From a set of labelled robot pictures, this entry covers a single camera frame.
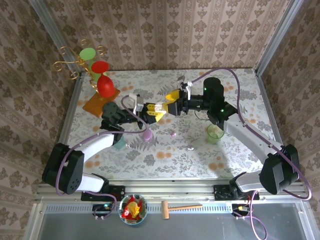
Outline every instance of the toy mallet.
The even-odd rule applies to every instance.
[[[162,218],[169,219],[169,211],[184,210],[184,209],[199,209],[202,208],[202,205],[192,205],[192,206],[176,206],[168,207],[168,201],[161,202]]]

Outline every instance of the purple cable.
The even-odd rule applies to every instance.
[[[137,115],[135,115],[132,111],[130,111],[124,104],[124,99],[128,98],[129,95],[126,95],[124,96],[122,99],[121,99],[121,105],[122,107],[128,111],[128,113],[130,113],[132,116],[134,116],[136,119],[138,119],[140,122],[143,123],[143,125],[145,125],[145,129],[144,130],[141,130],[141,131],[103,131],[103,132],[100,132],[100,133],[97,133],[95,135],[92,135],[86,139],[84,139],[83,141],[81,141],[80,143],[76,144],[75,146],[73,146],[72,148],[70,148],[70,150],[65,154],[65,156],[63,157],[62,159],[62,162],[61,162],[61,165],[59,167],[59,170],[58,170],[58,173],[57,173],[57,176],[56,176],[56,179],[55,179],[55,190],[56,190],[56,193],[59,195],[59,196],[64,196],[65,193],[61,193],[60,190],[59,190],[59,181],[60,181],[60,176],[61,176],[61,172],[62,172],[62,169],[64,168],[64,165],[65,165],[65,162],[68,158],[68,156],[70,155],[70,153],[79,148],[81,145],[91,141],[92,139],[95,139],[101,135],[106,135],[106,134],[141,134],[143,133],[144,131],[146,131],[148,129],[148,125],[147,123],[141,119],[140,117],[138,117]],[[111,194],[107,194],[107,193],[95,193],[95,192],[92,192],[92,191],[86,191],[86,193],[88,194],[91,194],[91,195],[95,195],[95,196],[106,196],[106,197],[111,197],[113,198],[114,200],[114,204],[112,206],[112,209],[110,210],[110,212],[105,216],[105,218],[109,217],[109,215],[111,214],[111,212],[115,209],[116,205],[117,205],[117,199],[115,198],[115,196],[111,195]]]
[[[268,231],[267,231],[267,228],[266,228],[266,225],[259,219],[259,218],[257,218],[257,217],[255,217],[255,216],[252,216],[252,212],[253,212],[253,210],[252,210],[252,205],[253,205],[253,199],[255,198],[255,195],[257,194],[257,190],[255,190],[254,192],[253,192],[253,194],[252,194],[252,197],[251,197],[251,202],[250,202],[250,212],[249,212],[249,216],[242,216],[242,215],[240,215],[239,213],[237,213],[237,212],[233,212],[235,215],[238,215],[239,217],[241,217],[241,218],[250,218],[250,223],[251,223],[251,227],[252,227],[252,230],[253,230],[253,233],[254,233],[254,235],[255,235],[255,237],[258,239],[258,240],[267,240],[267,238],[268,238]],[[255,229],[255,226],[254,226],[254,222],[253,222],[253,219],[255,219],[255,220],[257,220],[262,226],[263,226],[263,228],[264,228],[264,233],[265,233],[265,237],[264,237],[264,239],[261,239],[259,236],[258,236],[258,234],[257,234],[257,232],[256,232],[256,229]]]
[[[235,73],[232,69],[227,68],[227,67],[219,67],[219,68],[211,69],[211,70],[207,71],[205,74],[199,76],[197,79],[193,80],[192,83],[194,84],[195,82],[197,82],[197,81],[199,81],[200,79],[202,79],[204,76],[206,76],[206,75],[208,75],[208,74],[210,74],[210,73],[212,73],[212,72],[214,72],[214,71],[217,71],[217,70],[227,70],[227,71],[229,71],[230,73],[232,73],[232,75],[234,76],[234,78],[235,78],[235,80],[236,80],[237,87],[238,87],[237,97],[236,97],[236,108],[237,108],[237,111],[238,111],[239,118],[240,118],[242,124],[244,124],[244,123],[245,123],[245,120],[244,120],[244,118],[242,117],[241,112],[240,112],[240,82],[239,82],[238,76],[236,75],[236,73]],[[275,147],[274,145],[272,145],[267,139],[265,139],[263,136],[261,136],[259,133],[257,133],[255,130],[253,130],[251,127],[249,127],[247,124],[245,124],[245,127],[246,127],[247,129],[249,129],[249,131],[252,132],[254,135],[256,135],[258,138],[260,138],[262,141],[264,141],[266,144],[271,145],[272,148],[273,148],[274,150],[276,150],[276,152],[277,152],[281,157],[283,157],[283,159],[297,172],[298,177],[301,178],[301,179],[304,181],[304,184],[305,184],[305,186],[306,186],[306,188],[307,188],[308,193],[307,193],[307,196],[299,196],[299,195],[296,195],[296,194],[294,194],[294,193],[292,193],[292,192],[289,192],[289,191],[287,191],[287,190],[285,190],[285,189],[284,189],[283,191],[284,191],[285,193],[291,195],[291,196],[294,196],[294,197],[298,198],[298,199],[302,199],[302,200],[309,200],[309,199],[311,199],[311,197],[312,197],[311,187],[310,187],[310,185],[309,185],[309,183],[308,183],[308,180],[307,180],[306,177],[303,175],[303,173],[299,170],[299,168],[296,167],[296,165],[294,165],[294,164],[292,163],[292,161],[291,161],[286,155],[284,155],[284,154],[281,152],[280,149],[278,149],[277,147]]]

